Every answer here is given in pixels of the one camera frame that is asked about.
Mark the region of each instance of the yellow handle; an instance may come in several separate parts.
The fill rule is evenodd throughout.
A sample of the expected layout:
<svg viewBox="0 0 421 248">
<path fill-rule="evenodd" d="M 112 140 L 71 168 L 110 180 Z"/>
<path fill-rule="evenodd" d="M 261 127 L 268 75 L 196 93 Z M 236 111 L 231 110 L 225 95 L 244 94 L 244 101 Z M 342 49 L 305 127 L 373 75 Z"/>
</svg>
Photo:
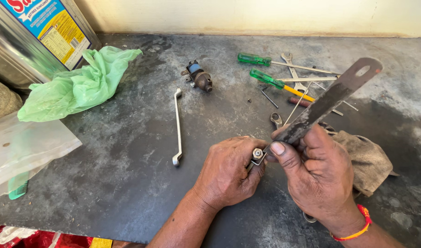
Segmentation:
<svg viewBox="0 0 421 248">
<path fill-rule="evenodd" d="M 291 93 L 293 93 L 293 94 L 295 94 L 295 95 L 298 95 L 298 96 L 300 96 L 300 97 L 302 97 L 302 95 L 304 95 L 304 93 L 301 93 L 301 92 L 299 92 L 299 91 L 295 90 L 294 88 L 288 87 L 287 85 L 285 85 L 285 86 L 284 86 L 284 89 L 285 89 L 285 90 L 287 90 L 287 91 L 290 91 Z M 313 101 L 314 101 L 314 98 L 309 97 L 309 96 L 307 96 L 307 95 L 305 95 L 305 96 L 304 96 L 304 99 L 309 100 L 309 101 L 311 101 L 311 102 L 313 102 Z"/>
</svg>

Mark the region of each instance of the wall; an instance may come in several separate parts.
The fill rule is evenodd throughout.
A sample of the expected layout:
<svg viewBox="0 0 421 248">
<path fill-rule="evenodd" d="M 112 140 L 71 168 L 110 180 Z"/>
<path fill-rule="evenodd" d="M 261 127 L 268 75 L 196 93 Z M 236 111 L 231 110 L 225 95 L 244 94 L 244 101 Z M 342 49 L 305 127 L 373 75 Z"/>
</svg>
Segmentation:
<svg viewBox="0 0 421 248">
<path fill-rule="evenodd" d="M 75 0 L 95 31 L 421 37 L 421 0 Z"/>
</svg>

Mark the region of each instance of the barcode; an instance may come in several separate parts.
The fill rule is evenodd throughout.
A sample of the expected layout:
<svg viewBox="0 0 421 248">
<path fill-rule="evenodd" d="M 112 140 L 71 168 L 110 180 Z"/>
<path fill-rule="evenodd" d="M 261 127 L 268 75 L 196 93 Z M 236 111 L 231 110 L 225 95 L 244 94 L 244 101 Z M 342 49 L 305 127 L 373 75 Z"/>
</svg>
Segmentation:
<svg viewBox="0 0 421 248">
<path fill-rule="evenodd" d="M 76 40 L 76 38 L 73 38 L 73 40 L 70 41 L 70 45 L 75 49 L 79 45 L 79 42 Z"/>
</svg>

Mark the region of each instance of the green plastic bag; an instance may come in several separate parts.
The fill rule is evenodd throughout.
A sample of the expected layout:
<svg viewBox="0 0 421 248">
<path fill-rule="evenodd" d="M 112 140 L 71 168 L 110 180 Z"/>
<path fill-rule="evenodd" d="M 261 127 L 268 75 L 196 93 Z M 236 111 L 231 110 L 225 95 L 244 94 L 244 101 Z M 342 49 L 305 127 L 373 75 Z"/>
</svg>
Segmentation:
<svg viewBox="0 0 421 248">
<path fill-rule="evenodd" d="M 90 65 L 57 73 L 53 81 L 30 85 L 32 90 L 18 111 L 20 121 L 52 121 L 87 110 L 103 103 L 116 92 L 128 61 L 141 54 L 137 50 L 121 50 L 106 46 L 83 51 Z"/>
</svg>

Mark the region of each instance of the hand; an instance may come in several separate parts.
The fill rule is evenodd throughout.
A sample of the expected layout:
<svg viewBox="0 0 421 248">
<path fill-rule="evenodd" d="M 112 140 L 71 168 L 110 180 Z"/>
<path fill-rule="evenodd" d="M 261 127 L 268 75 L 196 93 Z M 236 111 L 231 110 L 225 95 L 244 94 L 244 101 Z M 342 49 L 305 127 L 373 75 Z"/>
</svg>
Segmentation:
<svg viewBox="0 0 421 248">
<path fill-rule="evenodd" d="M 272 134 L 274 139 L 285 128 Z M 352 197 L 353 168 L 346 149 L 318 124 L 293 146 L 273 142 L 269 162 L 278 161 L 288 178 L 296 205 L 317 218 L 337 237 L 358 232 L 365 225 Z"/>
<path fill-rule="evenodd" d="M 265 140 L 239 136 L 211 146 L 192 189 L 216 211 L 251 197 L 264 175 L 265 163 L 253 166 L 249 173 L 246 166 L 253 150 L 267 145 Z"/>
</svg>

